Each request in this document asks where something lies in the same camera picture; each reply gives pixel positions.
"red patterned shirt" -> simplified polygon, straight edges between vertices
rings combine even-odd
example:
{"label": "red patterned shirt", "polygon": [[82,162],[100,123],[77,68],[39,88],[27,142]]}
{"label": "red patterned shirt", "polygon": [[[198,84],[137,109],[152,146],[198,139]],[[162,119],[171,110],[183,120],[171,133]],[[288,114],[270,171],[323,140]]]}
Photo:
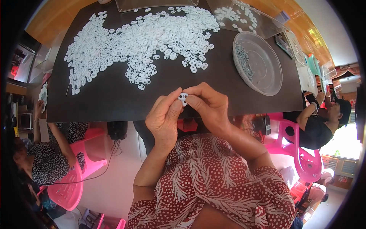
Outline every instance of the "red patterned shirt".
{"label": "red patterned shirt", "polygon": [[205,203],[243,228],[289,228],[295,218],[292,196],[275,168],[251,173],[226,141],[195,134],[177,141],[154,199],[131,206],[128,228],[190,228]]}

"white basket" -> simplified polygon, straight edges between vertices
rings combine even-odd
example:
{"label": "white basket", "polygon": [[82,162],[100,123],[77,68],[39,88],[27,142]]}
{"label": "white basket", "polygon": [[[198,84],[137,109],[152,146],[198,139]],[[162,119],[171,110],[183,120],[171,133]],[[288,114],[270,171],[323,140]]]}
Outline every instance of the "white basket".
{"label": "white basket", "polygon": [[284,32],[287,41],[290,43],[290,47],[292,48],[292,51],[295,54],[295,59],[296,59],[296,65],[297,67],[305,67],[306,66],[306,62],[304,59],[304,55],[301,49],[301,46],[299,44],[299,41],[297,40],[295,34],[292,31],[285,31]]}

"black t-shirt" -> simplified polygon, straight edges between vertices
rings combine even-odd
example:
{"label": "black t-shirt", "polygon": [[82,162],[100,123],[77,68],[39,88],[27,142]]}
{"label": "black t-shirt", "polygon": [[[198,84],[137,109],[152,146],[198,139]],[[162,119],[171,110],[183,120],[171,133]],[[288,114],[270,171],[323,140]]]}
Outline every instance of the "black t-shirt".
{"label": "black t-shirt", "polygon": [[320,149],[333,137],[332,131],[326,126],[326,118],[312,114],[306,122],[305,131],[300,129],[300,146],[308,149]]}

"black cap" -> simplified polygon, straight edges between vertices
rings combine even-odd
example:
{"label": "black cap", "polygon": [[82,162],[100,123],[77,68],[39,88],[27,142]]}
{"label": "black cap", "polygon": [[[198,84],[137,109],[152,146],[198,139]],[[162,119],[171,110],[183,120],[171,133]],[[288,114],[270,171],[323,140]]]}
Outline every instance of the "black cap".
{"label": "black cap", "polygon": [[339,123],[347,126],[352,110],[351,103],[347,100],[339,99],[336,96],[334,99],[335,102],[341,107],[340,112],[343,114],[342,118],[339,119]]}

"black table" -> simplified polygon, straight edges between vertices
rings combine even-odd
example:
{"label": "black table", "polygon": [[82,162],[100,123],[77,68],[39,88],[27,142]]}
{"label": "black table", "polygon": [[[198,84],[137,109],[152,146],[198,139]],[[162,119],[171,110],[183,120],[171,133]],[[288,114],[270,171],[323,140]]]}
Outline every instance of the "black table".
{"label": "black table", "polygon": [[[210,9],[205,0],[199,2],[199,7]],[[212,33],[209,42],[215,45],[206,55],[208,68],[198,70],[193,74],[189,67],[183,67],[183,56],[176,60],[164,60],[160,54],[159,60],[154,60],[158,73],[151,77],[151,84],[144,91],[137,85],[130,84],[124,76],[127,62],[114,63],[91,83],[81,88],[81,92],[71,95],[71,87],[65,96],[69,85],[68,63],[64,61],[67,47],[74,37],[82,30],[93,13],[107,11],[108,17],[103,26],[116,29],[135,20],[137,16],[147,13],[140,9],[137,13],[129,11],[120,13],[115,1],[107,5],[93,3],[82,8],[60,46],[52,76],[49,79],[47,115],[49,122],[97,122],[97,121],[132,121],[144,120],[160,95],[167,95],[178,87],[187,88],[207,82],[215,90],[229,97],[229,115],[244,115],[302,110],[302,95],[300,80],[294,60],[283,52],[273,37],[267,42],[277,54],[282,71],[283,84],[275,96],[264,96],[245,84],[238,74],[232,58],[232,46],[235,31],[221,29]],[[149,13],[168,11],[167,7],[154,7]],[[198,113],[187,106],[180,118],[198,117]]]}

